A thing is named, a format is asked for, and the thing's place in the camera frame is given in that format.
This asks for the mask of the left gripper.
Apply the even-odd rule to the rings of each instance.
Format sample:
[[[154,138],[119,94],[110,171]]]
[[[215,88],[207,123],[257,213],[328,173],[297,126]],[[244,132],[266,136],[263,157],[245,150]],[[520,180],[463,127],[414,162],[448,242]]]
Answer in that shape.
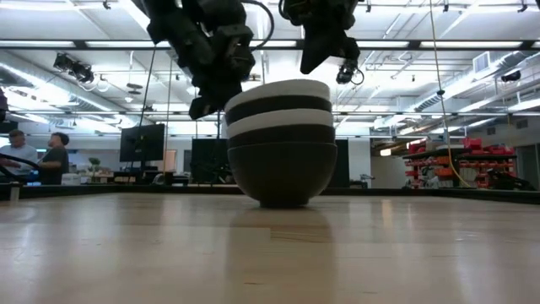
[[[178,66],[189,72],[192,85],[198,88],[189,109],[192,120],[222,111],[242,91],[241,81],[224,61],[224,27],[233,24],[220,24],[209,35],[195,23],[174,23],[169,28],[168,42],[178,56]]]

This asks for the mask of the shelf with red bins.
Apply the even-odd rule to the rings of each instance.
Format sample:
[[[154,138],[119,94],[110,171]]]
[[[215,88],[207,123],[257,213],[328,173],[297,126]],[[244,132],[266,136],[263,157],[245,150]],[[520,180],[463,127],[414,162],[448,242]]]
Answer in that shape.
[[[517,156],[504,144],[485,146],[480,138],[466,137],[459,144],[422,141],[408,144],[403,157],[405,187],[513,189]]]

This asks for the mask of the black ceramic bowl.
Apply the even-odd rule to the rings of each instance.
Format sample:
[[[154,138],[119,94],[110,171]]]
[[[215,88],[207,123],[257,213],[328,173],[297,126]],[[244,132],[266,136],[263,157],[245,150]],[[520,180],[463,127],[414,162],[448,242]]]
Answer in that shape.
[[[312,109],[332,111],[332,103],[324,98],[309,95],[280,95],[250,100],[233,106],[225,113],[225,121],[230,126],[234,122],[257,114],[271,111]]]
[[[333,143],[278,142],[228,149],[239,189],[263,208],[297,208],[332,180],[338,147]]]

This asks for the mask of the person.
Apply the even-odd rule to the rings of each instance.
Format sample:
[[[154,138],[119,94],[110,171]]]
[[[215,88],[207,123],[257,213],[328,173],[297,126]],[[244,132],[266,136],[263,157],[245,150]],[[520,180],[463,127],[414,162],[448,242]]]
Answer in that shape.
[[[24,133],[18,129],[14,129],[8,134],[8,140],[9,144],[0,148],[0,166],[15,176],[24,177],[30,182],[37,182],[38,171],[33,166],[2,157],[2,155],[10,155],[36,163],[38,161],[36,148],[26,143]]]
[[[48,151],[38,163],[42,185],[60,185],[62,175],[68,173],[69,160],[66,146],[69,137],[65,133],[52,133],[48,142]]]

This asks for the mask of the black standing panel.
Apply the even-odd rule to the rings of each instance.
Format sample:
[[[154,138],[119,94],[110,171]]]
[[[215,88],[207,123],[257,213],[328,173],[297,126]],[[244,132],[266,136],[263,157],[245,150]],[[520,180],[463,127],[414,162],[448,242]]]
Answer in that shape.
[[[195,138],[192,140],[191,178],[196,184],[225,184],[231,176],[227,140]]]

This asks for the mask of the black computer monitor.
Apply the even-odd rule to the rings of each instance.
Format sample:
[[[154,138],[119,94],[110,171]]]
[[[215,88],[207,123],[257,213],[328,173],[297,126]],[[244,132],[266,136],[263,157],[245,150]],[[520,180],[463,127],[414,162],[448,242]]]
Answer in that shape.
[[[163,160],[164,146],[164,124],[123,128],[120,139],[120,162]]]

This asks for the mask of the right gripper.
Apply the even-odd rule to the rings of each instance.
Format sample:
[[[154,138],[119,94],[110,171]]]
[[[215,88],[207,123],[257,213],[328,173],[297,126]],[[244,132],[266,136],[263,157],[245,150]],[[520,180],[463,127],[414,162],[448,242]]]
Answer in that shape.
[[[346,31],[355,23],[354,16],[308,16],[303,18],[305,40],[300,72],[309,74],[329,57],[358,59],[359,48]]]

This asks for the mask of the white ceramic bowl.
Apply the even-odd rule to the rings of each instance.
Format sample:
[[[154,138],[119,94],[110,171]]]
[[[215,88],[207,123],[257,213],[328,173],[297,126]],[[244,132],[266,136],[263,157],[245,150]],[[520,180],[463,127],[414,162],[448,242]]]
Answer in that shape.
[[[228,112],[238,105],[262,98],[293,95],[314,96],[327,101],[331,100],[331,91],[327,84],[312,79],[289,79],[260,85],[241,92],[227,102],[224,111]]]
[[[329,111],[317,109],[270,111],[232,122],[227,127],[226,134],[228,138],[233,138],[234,136],[257,129],[300,124],[318,124],[332,127],[333,115]]]

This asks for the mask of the narrow black panel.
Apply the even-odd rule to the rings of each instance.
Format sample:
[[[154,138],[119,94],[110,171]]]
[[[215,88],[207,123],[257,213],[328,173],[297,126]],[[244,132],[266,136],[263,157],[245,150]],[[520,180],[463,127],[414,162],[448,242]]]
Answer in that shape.
[[[349,187],[348,140],[337,139],[337,158],[329,187]]]

